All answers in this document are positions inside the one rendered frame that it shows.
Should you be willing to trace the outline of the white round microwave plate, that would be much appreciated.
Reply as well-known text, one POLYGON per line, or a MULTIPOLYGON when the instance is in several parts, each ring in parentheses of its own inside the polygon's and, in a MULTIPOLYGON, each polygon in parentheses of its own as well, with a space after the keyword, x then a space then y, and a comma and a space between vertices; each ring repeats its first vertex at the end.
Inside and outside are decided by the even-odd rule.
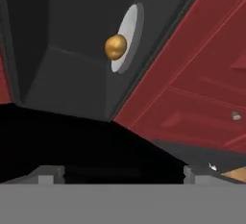
POLYGON ((138 48, 144 24, 144 8, 141 3, 133 4, 125 13, 118 34, 127 41, 127 49, 123 56, 111 62, 111 71, 122 74, 132 63, 138 48))

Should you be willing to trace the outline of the red cupboard run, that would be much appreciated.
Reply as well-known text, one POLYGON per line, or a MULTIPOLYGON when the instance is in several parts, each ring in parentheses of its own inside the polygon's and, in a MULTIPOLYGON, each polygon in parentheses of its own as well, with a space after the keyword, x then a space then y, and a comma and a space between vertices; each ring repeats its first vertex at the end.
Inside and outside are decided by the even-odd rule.
POLYGON ((114 120, 149 140, 246 154, 246 0, 196 0, 114 120))

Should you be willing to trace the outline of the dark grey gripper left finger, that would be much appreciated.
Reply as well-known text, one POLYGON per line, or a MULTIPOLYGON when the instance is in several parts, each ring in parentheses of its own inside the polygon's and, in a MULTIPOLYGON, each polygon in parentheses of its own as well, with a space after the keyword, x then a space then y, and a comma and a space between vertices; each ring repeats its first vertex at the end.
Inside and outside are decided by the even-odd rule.
POLYGON ((65 169, 61 165, 41 165, 31 173, 9 180, 7 185, 54 185, 64 184, 65 169))

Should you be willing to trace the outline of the black microwave door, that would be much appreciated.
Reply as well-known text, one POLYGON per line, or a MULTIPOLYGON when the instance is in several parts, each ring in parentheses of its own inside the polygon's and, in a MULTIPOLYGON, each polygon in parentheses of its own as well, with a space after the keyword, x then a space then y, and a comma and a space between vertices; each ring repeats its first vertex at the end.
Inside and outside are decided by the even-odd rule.
POLYGON ((185 166, 113 122, 0 105, 0 183, 41 165, 68 184, 180 184, 185 166))

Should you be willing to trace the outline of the red cupboard panel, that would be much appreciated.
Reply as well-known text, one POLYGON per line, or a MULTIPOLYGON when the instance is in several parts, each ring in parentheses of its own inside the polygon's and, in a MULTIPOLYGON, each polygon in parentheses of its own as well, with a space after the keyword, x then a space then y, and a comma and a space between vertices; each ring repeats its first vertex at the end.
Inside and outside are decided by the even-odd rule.
POLYGON ((4 59, 4 40, 0 32, 0 105, 10 104, 12 101, 4 59))

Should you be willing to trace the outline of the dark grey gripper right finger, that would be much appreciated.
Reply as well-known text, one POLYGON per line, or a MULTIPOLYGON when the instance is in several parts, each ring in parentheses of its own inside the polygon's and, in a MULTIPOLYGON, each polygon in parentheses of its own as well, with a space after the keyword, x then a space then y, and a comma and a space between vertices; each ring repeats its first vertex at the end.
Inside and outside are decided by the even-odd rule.
POLYGON ((184 167, 184 183, 191 185, 239 185, 236 179, 222 176, 218 172, 194 165, 184 167))

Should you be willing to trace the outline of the golden brown potato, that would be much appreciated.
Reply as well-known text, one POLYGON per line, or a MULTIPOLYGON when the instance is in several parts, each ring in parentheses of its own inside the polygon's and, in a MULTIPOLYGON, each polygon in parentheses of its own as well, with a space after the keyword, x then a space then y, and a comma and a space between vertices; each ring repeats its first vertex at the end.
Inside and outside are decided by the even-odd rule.
POLYGON ((116 61, 120 59, 127 50, 127 40, 122 35, 114 35, 106 40, 105 53, 107 57, 116 61))

